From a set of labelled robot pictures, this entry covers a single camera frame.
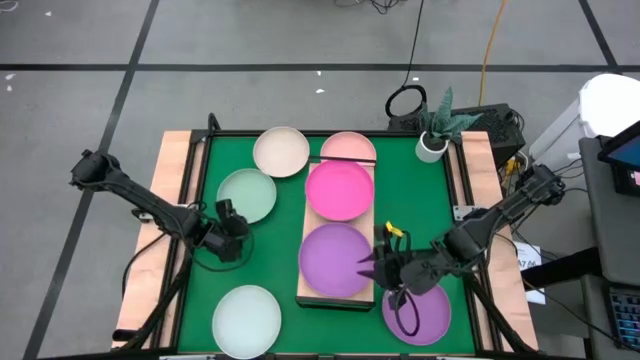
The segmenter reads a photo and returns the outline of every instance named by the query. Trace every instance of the black metal frame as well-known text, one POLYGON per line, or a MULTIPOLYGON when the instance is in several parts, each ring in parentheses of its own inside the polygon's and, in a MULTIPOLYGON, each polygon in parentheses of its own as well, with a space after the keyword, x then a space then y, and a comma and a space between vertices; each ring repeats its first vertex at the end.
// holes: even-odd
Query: black metal frame
MULTIPOLYGON (((327 136, 331 136, 337 132, 341 132, 341 131, 353 131, 353 132, 357 132, 360 133, 364 136, 367 137, 410 137, 410 138, 418 138, 419 134, 416 132, 412 132, 412 131, 387 131, 387 130, 369 130, 369 131, 362 131, 362 130, 302 130, 302 134, 307 136, 307 137, 327 137, 327 136)), ((196 197, 195 197, 195 201, 202 201, 203 200, 203 193, 204 193, 204 183, 207 177, 207 173, 208 173, 208 168, 209 168, 209 156, 211 153, 211 146, 212 143, 214 142, 216 137, 257 137, 260 134, 263 133, 263 130, 221 130, 220 126, 218 125, 217 121, 215 121, 215 118, 209 118, 209 129, 208 130, 193 130, 192 131, 192 136, 191 136, 191 141, 189 144, 189 151, 187 153, 187 163, 186 163, 186 167, 185 167, 185 174, 189 174, 189 177, 186 177, 186 175, 183 177, 183 182, 182 182, 182 187, 180 190, 180 194, 182 197, 182 194, 184 193, 185 195, 185 199, 186 199, 186 189, 188 189, 189 187, 189 182, 188 180, 191 178, 191 174, 193 171, 193 155, 195 154, 195 148, 197 146, 197 143, 199 141, 201 141, 201 139, 205 138, 205 143, 204 143, 204 152, 203 152, 203 159, 202 162, 200 164, 200 172, 199 172, 199 176, 198 176, 198 183, 197 183, 197 190, 196 190, 196 197)), ((470 187, 470 181, 468 178, 468 171, 466 168, 466 161, 464 158, 464 153, 462 152, 462 148, 459 145, 456 145, 456 152, 460 155, 458 155, 458 164, 460 167, 460 174, 462 177, 462 183, 463 183, 463 190, 465 193, 465 199, 467 199, 467 201, 473 202, 473 195, 471 193, 471 187, 470 187)), ((453 206, 457 205, 457 197, 456 197, 456 189, 455 189, 455 185, 453 183, 453 178, 452 178, 452 174, 451 174, 451 161, 449 158, 449 152, 445 151, 444 155, 443 155, 443 160, 442 160, 442 164, 444 167, 444 172, 445 172, 445 176, 446 176, 446 181, 447 181, 447 189, 448 189, 448 194, 449 194, 449 202, 451 205, 451 217, 453 219, 453 206)), ((175 256, 177 255, 177 244, 176 244, 176 250, 171 254, 169 254, 169 256, 173 256, 175 258, 175 256)), ((167 268, 165 268, 165 278, 171 278, 171 276, 167 276, 167 274, 173 274, 174 272, 174 267, 175 267, 175 260, 171 260, 171 266, 169 266, 169 261, 167 261, 167 268)), ((175 317, 174 317, 174 323, 173 323, 173 327, 171 330, 171 341, 170 341, 170 347, 177 349, 178 346, 178 340, 180 338, 180 332, 182 330, 182 317, 184 314, 184 307, 185 307, 185 299, 186 299, 186 293, 188 291, 188 284, 189 284, 189 276, 190 276, 190 272, 189 274, 187 274, 187 280, 186 280, 186 285, 185 287, 179 292, 178 294, 178 301, 177 301, 177 305, 176 305, 176 310, 175 310, 175 317)), ((491 288, 489 286, 489 279, 488 279, 488 274, 486 271, 481 271, 480 272, 480 279, 481 279, 481 283, 483 284, 483 286, 488 286, 487 290, 489 292, 489 295, 491 295, 491 288)), ((472 334, 472 339, 473 339, 473 343, 474 343, 474 348, 476 350, 476 352, 478 351, 483 351, 484 349, 484 344, 482 343, 482 336, 480 334, 480 326, 478 323, 478 309, 476 308, 476 301, 475 301, 475 297, 473 295, 473 292, 471 291, 471 289, 469 288, 468 284, 466 284, 466 282, 464 283, 464 289, 465 289, 465 299, 467 302, 467 312, 469 315, 469 322, 470 322, 470 326, 471 326, 471 334, 472 334)), ((158 326, 156 328, 157 330, 159 329, 160 331, 162 330, 162 328, 160 326, 158 326)), ((493 324, 493 322, 490 321, 490 329, 491 329, 491 339, 492 339, 492 345, 493 345, 493 349, 500 349, 502 350, 502 343, 501 343, 501 337, 499 335, 499 332, 497 330, 497 327, 495 326, 495 324, 493 324)), ((158 333, 158 339, 160 338, 160 331, 156 331, 158 333)), ((299 359, 301 358, 298 355, 278 355, 278 358, 295 358, 295 359, 299 359)), ((353 359, 363 359, 363 358, 372 358, 372 356, 339 356, 340 358, 353 358, 353 359)), ((380 358, 385 358, 388 359, 388 356, 380 356, 380 358)))

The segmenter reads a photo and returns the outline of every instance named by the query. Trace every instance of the wooden table frame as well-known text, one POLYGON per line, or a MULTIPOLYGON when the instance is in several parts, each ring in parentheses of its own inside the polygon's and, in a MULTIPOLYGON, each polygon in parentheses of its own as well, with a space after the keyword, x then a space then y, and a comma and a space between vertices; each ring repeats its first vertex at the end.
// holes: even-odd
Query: wooden table frame
MULTIPOLYGON (((251 136, 251 132, 247 131, 223 132, 226 136, 251 136)), ((334 132, 314 133, 327 133, 326 136, 328 136, 334 132)), ((365 133, 369 136, 390 136, 390 132, 387 131, 365 133)), ((152 192, 174 204, 190 203, 201 198, 200 184, 205 173, 203 169, 208 164, 211 144, 210 141, 203 141, 207 134, 208 130, 165 132, 150 188, 152 192)), ((403 136, 417 138, 416 134, 403 134, 403 136)), ((486 133, 464 133, 463 145, 461 147, 451 145, 444 159, 452 205, 475 202, 474 205, 490 207, 502 199, 486 133)), ((511 238, 508 230, 503 229, 500 233, 511 238)), ((155 224, 142 224, 136 251, 158 235, 159 230, 155 224)), ((173 269, 173 275, 175 275, 182 262, 183 254, 184 249, 177 240, 165 241, 151 248, 134 263, 117 323, 118 329, 137 329, 142 325, 157 304, 159 294, 172 279, 166 274, 169 269, 173 269)), ((490 292, 497 307, 522 339, 529 346, 537 348, 517 257, 512 245, 505 239, 496 237, 491 247, 491 259, 488 281, 487 279, 484 281, 490 283, 490 292)), ((177 332, 173 330, 176 324, 181 322, 181 311, 176 312, 176 309, 180 308, 183 301, 184 294, 181 292, 165 314, 162 331, 155 332, 151 341, 147 342, 147 346, 172 347, 177 344, 177 332)), ((508 351, 508 345, 501 344, 500 337, 488 321, 480 302, 477 299, 475 301, 468 299, 469 301, 476 304, 476 306, 469 306, 473 308, 470 311, 477 319, 477 322, 473 321, 472 316, 476 350, 501 350, 502 346, 508 351)), ((120 344, 122 343, 114 342, 113 346, 120 344)))

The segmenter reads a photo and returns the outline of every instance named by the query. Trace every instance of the light green plate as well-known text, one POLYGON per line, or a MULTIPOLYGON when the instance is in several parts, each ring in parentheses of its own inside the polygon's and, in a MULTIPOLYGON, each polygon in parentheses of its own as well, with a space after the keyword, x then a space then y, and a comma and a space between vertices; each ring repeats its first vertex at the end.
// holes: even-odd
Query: light green plate
POLYGON ((276 203, 276 184, 257 169, 241 169, 220 184, 216 201, 231 199, 236 212, 249 224, 267 216, 276 203))

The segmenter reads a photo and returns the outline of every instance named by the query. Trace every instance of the purple plate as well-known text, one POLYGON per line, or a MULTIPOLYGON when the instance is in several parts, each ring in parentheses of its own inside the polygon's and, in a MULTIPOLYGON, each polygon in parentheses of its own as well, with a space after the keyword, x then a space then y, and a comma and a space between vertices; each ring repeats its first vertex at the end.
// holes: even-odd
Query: purple plate
POLYGON ((298 265, 313 290, 331 297, 349 297, 362 291, 371 280, 359 275, 373 262, 358 261, 371 254, 371 246, 357 229, 333 223, 313 230, 302 242, 298 265))
MULTIPOLYGON (((396 321, 396 316, 389 307, 389 295, 390 292, 386 291, 382 298, 382 315, 384 316, 384 322, 387 323, 389 330, 400 340, 407 344, 424 346, 431 345, 440 340, 449 330, 449 324, 451 323, 451 304, 447 293, 437 285, 429 292, 416 296, 413 296, 413 300, 416 302, 418 308, 418 315, 420 316, 420 330, 416 336, 407 336, 396 321)), ((412 332, 416 328, 416 318, 413 312, 411 303, 407 300, 407 303, 400 308, 400 320, 402 325, 408 332, 412 332)))

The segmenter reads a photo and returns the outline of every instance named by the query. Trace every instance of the white paper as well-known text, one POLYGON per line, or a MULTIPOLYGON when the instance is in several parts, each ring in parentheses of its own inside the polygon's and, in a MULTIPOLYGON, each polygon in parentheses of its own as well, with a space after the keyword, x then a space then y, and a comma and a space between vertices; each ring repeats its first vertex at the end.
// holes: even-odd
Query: white paper
MULTIPOLYGON (((542 265, 542 257, 538 254, 538 252, 540 252, 540 246, 533 245, 533 247, 538 251, 536 252, 536 250, 533 250, 529 244, 517 241, 514 241, 513 243, 516 244, 516 248, 518 248, 518 265, 520 266, 520 271, 542 265)), ((542 305, 546 304, 544 295, 535 290, 527 291, 527 301, 542 305)))

